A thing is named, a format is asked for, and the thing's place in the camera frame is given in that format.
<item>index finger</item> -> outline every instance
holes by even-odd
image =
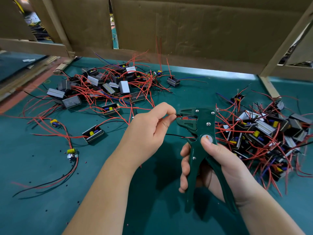
[[[166,102],[162,102],[154,107],[150,112],[148,112],[151,116],[155,116],[158,119],[163,118],[166,114],[176,114],[176,110],[173,106],[167,104]]]

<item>person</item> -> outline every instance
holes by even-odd
[[[175,109],[165,102],[148,113],[134,117],[63,234],[122,234],[131,179],[138,167],[161,146],[169,125],[175,119]],[[201,144],[221,164],[250,234],[304,234],[284,209],[256,182],[237,156],[220,144],[210,143],[206,138],[201,139]],[[186,143],[181,150],[181,193],[188,188],[186,177],[190,171],[189,152],[190,145]],[[208,164],[201,165],[197,186],[207,187],[223,201],[221,185]]]

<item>wire stripper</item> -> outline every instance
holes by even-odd
[[[215,138],[215,115],[219,109],[209,108],[188,108],[178,111],[176,122],[179,126],[186,128],[195,137],[187,138],[191,145],[190,149],[190,174],[187,177],[188,189],[186,191],[187,200],[185,212],[189,213],[193,204],[194,189],[196,186],[196,177],[198,175],[200,163],[206,160],[214,170],[217,178],[221,184],[225,203],[232,213],[237,213],[237,207],[233,193],[223,175],[221,165],[209,155],[202,147],[200,140],[206,137],[210,142],[216,143]]]

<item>green mat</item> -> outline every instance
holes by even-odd
[[[82,58],[72,65],[91,68],[104,64],[97,59]],[[156,64],[151,64],[151,69],[159,68]],[[259,79],[249,74],[182,67],[171,67],[171,70],[177,78],[205,76],[206,78],[200,80],[207,84],[182,81],[179,87],[172,90],[174,94],[153,91],[155,104],[165,101],[179,109],[191,106],[214,107],[217,103],[220,108],[226,108],[227,103],[218,98],[215,92],[231,98],[237,93],[237,89],[243,89],[250,83],[250,89],[265,92]],[[75,73],[81,74],[82,70],[71,66],[66,69],[66,73],[73,76]],[[45,86],[55,88],[61,77],[51,76]],[[168,86],[166,77],[161,78],[161,84]],[[312,112],[312,83],[273,79],[273,84],[282,95],[298,96],[302,114]],[[269,103],[263,95],[249,91],[245,93],[247,97],[243,104],[246,106],[252,102]],[[35,90],[32,94],[45,93]],[[6,114],[17,116],[30,99],[30,96],[27,97]],[[294,99],[284,98],[284,103],[298,113]],[[136,105],[151,108],[147,101]],[[30,115],[34,116],[50,106],[52,104],[36,109]],[[121,112],[123,117],[129,117],[129,109],[121,109]],[[52,117],[62,122],[73,136],[80,136],[85,130],[104,121],[103,116],[90,110],[59,110]],[[13,194],[23,189],[13,182],[27,186],[38,185],[59,178],[73,165],[64,154],[68,149],[66,139],[31,135],[30,133],[46,132],[34,124],[27,125],[27,121],[1,116],[0,234],[61,234],[102,165],[118,145],[126,124],[112,122],[101,126],[106,136],[93,146],[87,145],[82,138],[73,139],[80,161],[77,170],[67,181],[48,190],[33,189],[12,198]],[[189,136],[186,129],[175,123],[170,126],[168,133]],[[230,214],[225,205],[206,189],[196,190],[194,209],[188,214],[184,212],[185,195],[180,194],[178,188],[181,174],[179,153],[185,142],[179,137],[166,136],[157,153],[136,171],[130,185],[123,234],[248,234],[242,219]],[[312,147],[308,148],[308,152],[302,169],[313,173]],[[284,180],[279,181],[278,186],[283,193]],[[307,234],[311,234],[313,230],[312,191],[313,180],[300,178],[294,172],[289,175],[287,196],[280,198],[274,189],[270,190],[273,197]]]

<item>green table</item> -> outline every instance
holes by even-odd
[[[104,64],[97,59],[82,58],[72,65],[91,68]],[[151,69],[159,68],[151,64]],[[199,80],[204,80],[207,84],[182,81],[178,88],[172,90],[174,94],[153,91],[155,104],[166,101],[179,109],[190,106],[214,107],[217,103],[220,108],[226,108],[227,104],[215,92],[231,98],[237,93],[237,89],[243,89],[250,83],[250,89],[265,92],[258,78],[249,74],[182,67],[171,67],[171,70],[177,78],[206,76],[207,78]],[[66,73],[73,76],[75,73],[81,74],[82,70],[71,66],[66,69]],[[60,78],[61,76],[51,76],[45,86],[55,88]],[[166,77],[161,78],[161,83],[167,86]],[[312,83],[273,79],[273,84],[280,94],[299,97],[302,114],[312,112]],[[269,103],[260,94],[250,91],[245,93],[247,97],[243,103],[246,105],[252,102]],[[44,93],[35,90],[33,94]],[[31,97],[27,97],[6,114],[17,116],[30,99]],[[298,111],[295,100],[284,98],[284,102],[290,109]],[[147,101],[137,105],[151,108]],[[31,115],[34,116],[42,110],[36,109]],[[124,117],[129,116],[129,109],[121,111]],[[104,121],[103,116],[93,114],[90,110],[59,110],[53,114],[53,118],[62,122],[74,136],[79,136],[88,128]],[[87,145],[82,138],[73,139],[73,146],[80,153],[80,161],[71,178],[49,190],[33,189],[12,198],[14,193],[22,189],[12,182],[29,186],[45,183],[67,173],[73,165],[64,154],[68,149],[64,138],[33,136],[30,133],[46,132],[39,126],[34,127],[34,124],[26,125],[27,121],[1,116],[0,234],[61,234],[102,165],[118,145],[126,124],[112,122],[101,126],[106,136],[95,145]],[[189,136],[186,129],[175,123],[170,126],[168,133]],[[196,190],[194,209],[189,214],[184,212],[185,196],[178,192],[178,188],[181,174],[179,153],[185,142],[179,137],[166,136],[157,153],[136,171],[130,185],[123,234],[248,234],[242,219],[230,214],[223,203],[206,189]],[[309,148],[308,152],[302,169],[313,173],[312,149]],[[279,181],[278,185],[284,192],[284,180]],[[307,234],[312,233],[312,190],[312,179],[300,178],[291,173],[287,196],[280,198],[275,190],[270,191]]]

